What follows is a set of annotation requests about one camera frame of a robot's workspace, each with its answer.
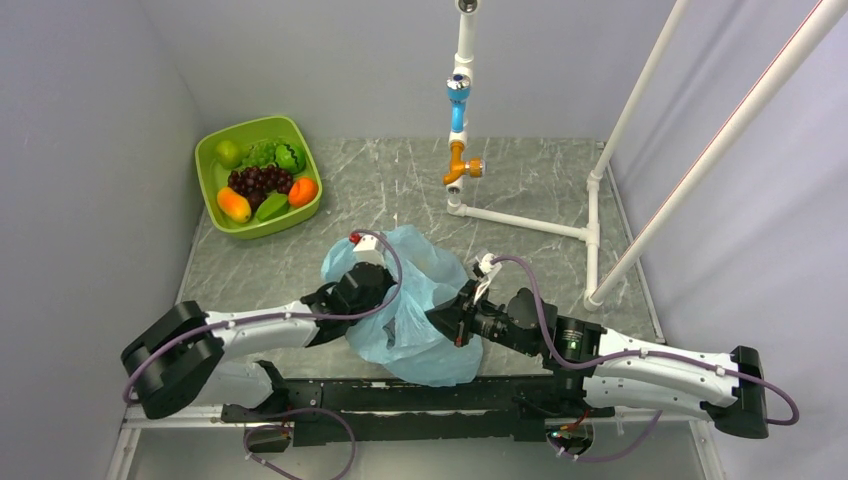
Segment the blue printed plastic bag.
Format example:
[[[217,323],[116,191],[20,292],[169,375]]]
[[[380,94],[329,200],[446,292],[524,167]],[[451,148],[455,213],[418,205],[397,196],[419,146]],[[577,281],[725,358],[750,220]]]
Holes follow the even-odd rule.
[[[350,347],[363,360],[409,383],[451,387],[471,382],[483,358],[481,339],[457,347],[425,315],[454,299],[468,280],[465,268],[455,254],[431,243],[412,225],[384,236],[401,260],[400,293],[388,307],[347,331]]]

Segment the orange fake fruit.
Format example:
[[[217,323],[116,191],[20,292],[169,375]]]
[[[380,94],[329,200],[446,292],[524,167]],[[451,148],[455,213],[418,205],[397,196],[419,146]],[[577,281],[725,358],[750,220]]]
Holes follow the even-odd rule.
[[[310,177],[297,179],[288,193],[288,202],[293,209],[299,209],[312,202],[319,193],[318,183]]]

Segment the green fake fruit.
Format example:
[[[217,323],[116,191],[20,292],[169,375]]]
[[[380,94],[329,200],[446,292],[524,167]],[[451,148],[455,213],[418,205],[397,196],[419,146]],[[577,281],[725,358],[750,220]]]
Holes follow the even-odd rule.
[[[274,193],[258,206],[255,217],[260,222],[266,222],[285,215],[289,209],[289,197],[286,194]]]

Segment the green fake grapes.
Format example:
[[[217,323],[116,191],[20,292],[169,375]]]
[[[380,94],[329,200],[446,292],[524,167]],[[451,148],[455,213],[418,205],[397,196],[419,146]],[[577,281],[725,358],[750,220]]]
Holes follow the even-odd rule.
[[[242,161],[242,166],[264,168],[274,163],[278,146],[279,142],[274,139],[261,140],[250,145],[247,155]]]

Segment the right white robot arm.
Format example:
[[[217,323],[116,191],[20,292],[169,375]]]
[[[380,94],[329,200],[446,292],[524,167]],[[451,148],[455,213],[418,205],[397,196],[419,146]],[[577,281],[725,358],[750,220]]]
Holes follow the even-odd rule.
[[[630,407],[673,411],[710,421],[740,438],[769,435],[759,352],[737,346],[701,353],[635,339],[559,314],[520,289],[506,304],[476,294],[468,282],[426,318],[457,347],[485,338],[530,357],[560,379],[551,388],[557,411]]]

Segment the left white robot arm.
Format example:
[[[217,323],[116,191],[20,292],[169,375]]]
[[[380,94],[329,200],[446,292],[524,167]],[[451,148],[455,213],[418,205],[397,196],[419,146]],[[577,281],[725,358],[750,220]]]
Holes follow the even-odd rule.
[[[121,353],[129,376],[124,399],[151,420],[204,404],[235,404],[275,419],[288,402],[281,374],[268,362],[247,365],[240,358],[335,341],[387,308],[396,284],[387,268],[360,262],[340,280],[280,307],[226,313],[180,302]]]

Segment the orange fake mango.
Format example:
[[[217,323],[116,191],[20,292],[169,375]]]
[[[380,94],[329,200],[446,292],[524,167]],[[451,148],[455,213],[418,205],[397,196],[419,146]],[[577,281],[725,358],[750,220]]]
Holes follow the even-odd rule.
[[[247,223],[252,217],[253,210],[249,201],[231,187],[220,189],[216,202],[221,211],[238,224]]]

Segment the dark red fake grapes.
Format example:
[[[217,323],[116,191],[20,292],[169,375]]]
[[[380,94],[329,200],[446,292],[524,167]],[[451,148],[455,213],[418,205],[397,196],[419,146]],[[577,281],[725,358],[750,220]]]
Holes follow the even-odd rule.
[[[233,170],[227,177],[227,186],[245,197],[253,212],[272,193],[288,194],[294,183],[294,175],[275,163],[264,168],[246,167]]]

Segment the green fake pear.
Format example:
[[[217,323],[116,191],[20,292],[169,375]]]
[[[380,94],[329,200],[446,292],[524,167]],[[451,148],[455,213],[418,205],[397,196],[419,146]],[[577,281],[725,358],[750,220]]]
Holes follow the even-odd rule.
[[[218,163],[227,170],[240,167],[246,156],[243,147],[229,139],[219,141],[214,147],[214,153]]]

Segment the green plastic tray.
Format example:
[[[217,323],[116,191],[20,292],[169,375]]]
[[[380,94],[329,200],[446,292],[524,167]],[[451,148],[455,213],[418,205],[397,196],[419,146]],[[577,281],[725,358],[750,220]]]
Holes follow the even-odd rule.
[[[271,116],[203,138],[195,166],[214,226],[239,239],[276,233],[317,212],[323,185],[293,120]]]

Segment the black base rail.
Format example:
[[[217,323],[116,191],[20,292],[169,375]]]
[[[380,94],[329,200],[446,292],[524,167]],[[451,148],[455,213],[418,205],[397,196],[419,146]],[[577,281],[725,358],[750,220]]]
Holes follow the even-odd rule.
[[[576,403],[551,375],[481,377],[454,387],[426,387],[390,379],[289,379],[284,397],[247,409],[228,401],[229,424],[279,422],[290,412],[293,444],[318,446],[347,439],[405,441],[508,437],[541,442],[545,430],[614,416],[611,407]]]

